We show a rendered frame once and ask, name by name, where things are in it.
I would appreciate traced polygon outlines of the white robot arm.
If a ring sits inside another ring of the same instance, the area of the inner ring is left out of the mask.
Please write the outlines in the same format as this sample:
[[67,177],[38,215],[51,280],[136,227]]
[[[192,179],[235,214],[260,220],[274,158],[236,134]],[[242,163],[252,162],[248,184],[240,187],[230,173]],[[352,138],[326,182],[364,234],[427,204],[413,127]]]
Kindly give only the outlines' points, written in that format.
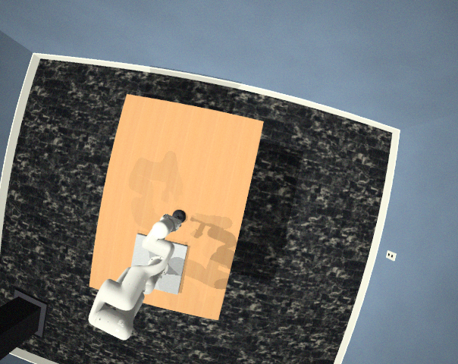
[[[122,340],[131,336],[133,320],[143,304],[144,294],[153,292],[157,280],[168,270],[174,244],[165,238],[176,230],[170,218],[153,225],[143,240],[143,248],[157,256],[149,260],[152,264],[128,267],[116,281],[107,279],[102,284],[89,314],[91,325]],[[117,307],[117,311],[105,303]]]

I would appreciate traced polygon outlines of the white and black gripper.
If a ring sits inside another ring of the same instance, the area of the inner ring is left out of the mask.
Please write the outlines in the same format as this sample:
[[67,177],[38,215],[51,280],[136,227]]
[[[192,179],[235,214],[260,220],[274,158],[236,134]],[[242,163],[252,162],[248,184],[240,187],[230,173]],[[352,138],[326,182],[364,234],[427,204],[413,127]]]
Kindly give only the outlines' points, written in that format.
[[176,217],[173,217],[173,216],[171,216],[171,215],[169,215],[169,214],[164,214],[164,215],[160,218],[160,220],[162,220],[163,218],[170,218],[170,219],[174,220],[174,225],[175,225],[175,228],[176,228],[176,229],[177,229],[177,227],[179,228],[179,227],[182,226],[182,221],[181,221],[181,220],[179,220],[179,219],[177,219]]

